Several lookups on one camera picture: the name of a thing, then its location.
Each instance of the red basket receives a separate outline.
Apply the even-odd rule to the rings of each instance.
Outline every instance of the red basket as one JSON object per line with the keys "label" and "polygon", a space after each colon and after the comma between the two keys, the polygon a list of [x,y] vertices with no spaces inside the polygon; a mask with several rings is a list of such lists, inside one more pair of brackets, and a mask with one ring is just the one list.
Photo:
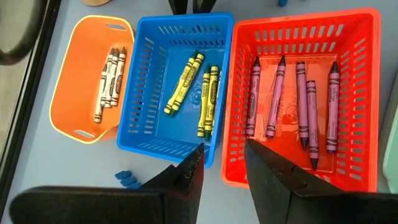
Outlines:
{"label": "red basket", "polygon": [[[284,89],[274,139],[266,139],[269,107],[280,56],[286,55]],[[250,75],[260,56],[261,79],[254,139],[343,190],[374,192],[377,184],[380,15],[355,9],[303,16],[241,21],[234,27],[224,128],[221,177],[248,188],[244,140]],[[295,64],[306,64],[317,83],[320,160],[312,171],[300,146]],[[340,66],[338,153],[325,150],[328,73]]]}

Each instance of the table surface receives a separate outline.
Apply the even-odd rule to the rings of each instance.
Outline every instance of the table surface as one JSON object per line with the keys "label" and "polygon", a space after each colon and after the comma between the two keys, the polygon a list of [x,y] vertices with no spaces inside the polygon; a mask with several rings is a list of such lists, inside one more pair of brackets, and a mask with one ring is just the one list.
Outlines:
{"label": "table surface", "polygon": [[[235,22],[259,17],[275,17],[358,7],[375,7],[382,17],[380,81],[380,125],[396,73],[398,45],[395,37],[395,0],[290,0],[277,7],[277,0],[218,0],[214,12],[228,11]],[[120,187],[114,174],[133,170],[141,182],[165,169],[170,162],[119,150],[115,140],[85,145],[56,132],[49,121],[49,105],[70,34],[75,24],[89,14],[127,19],[133,28],[143,16],[167,15],[166,0],[113,0],[100,7],[84,6],[78,0],[63,0],[47,60],[30,117],[15,177],[2,223],[10,223],[8,206],[19,192],[40,185]],[[228,187],[220,178],[221,147],[215,161],[205,171],[197,223],[258,223],[249,190]]]}

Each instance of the orange basket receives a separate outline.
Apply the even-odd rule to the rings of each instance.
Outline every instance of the orange basket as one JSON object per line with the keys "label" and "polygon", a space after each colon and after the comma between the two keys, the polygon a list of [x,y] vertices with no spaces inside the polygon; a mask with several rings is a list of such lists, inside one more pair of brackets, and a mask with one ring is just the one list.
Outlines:
{"label": "orange basket", "polygon": [[[254,139],[308,172],[343,189],[376,191],[379,109],[380,16],[374,9],[241,21],[234,27],[224,127],[222,179],[248,188],[244,141],[251,69],[260,56],[261,77]],[[284,89],[274,139],[266,139],[275,73],[286,55]],[[338,153],[325,150],[328,74],[340,67]],[[318,170],[301,148],[295,64],[304,61],[307,80],[317,83]]]}
{"label": "orange basket", "polygon": [[[50,105],[50,122],[60,133],[91,144],[116,138],[134,43],[133,29],[115,17],[86,16],[72,31]],[[111,47],[127,48],[119,105],[94,123],[101,71]]]}

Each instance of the basket handle hole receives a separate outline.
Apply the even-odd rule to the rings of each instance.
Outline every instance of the basket handle hole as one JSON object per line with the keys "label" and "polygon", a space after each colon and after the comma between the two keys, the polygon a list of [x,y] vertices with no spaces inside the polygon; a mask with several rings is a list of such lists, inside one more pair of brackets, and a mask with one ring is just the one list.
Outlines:
{"label": "basket handle hole", "polygon": [[85,131],[82,131],[82,130],[75,130],[75,133],[79,134],[79,135],[81,135],[83,137],[86,137],[86,138],[94,138],[95,137],[94,135],[92,135],[90,133],[87,133]]}
{"label": "basket handle hole", "polygon": [[111,29],[116,29],[116,30],[126,30],[126,28],[124,28],[121,25],[117,25],[117,24],[105,24],[107,27],[111,28]]}

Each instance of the blue basket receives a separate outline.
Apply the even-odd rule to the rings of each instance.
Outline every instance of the blue basket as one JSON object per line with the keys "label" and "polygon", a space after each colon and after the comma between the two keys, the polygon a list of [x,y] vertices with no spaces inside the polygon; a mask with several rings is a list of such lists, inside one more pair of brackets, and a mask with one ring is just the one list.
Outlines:
{"label": "blue basket", "polygon": [[[211,166],[224,114],[233,24],[230,13],[144,17],[138,22],[117,138],[121,149],[180,162],[205,143],[205,167]],[[163,109],[196,49],[205,59],[180,109],[174,117],[165,115]],[[201,83],[208,63],[221,70],[210,142],[197,137]]]}

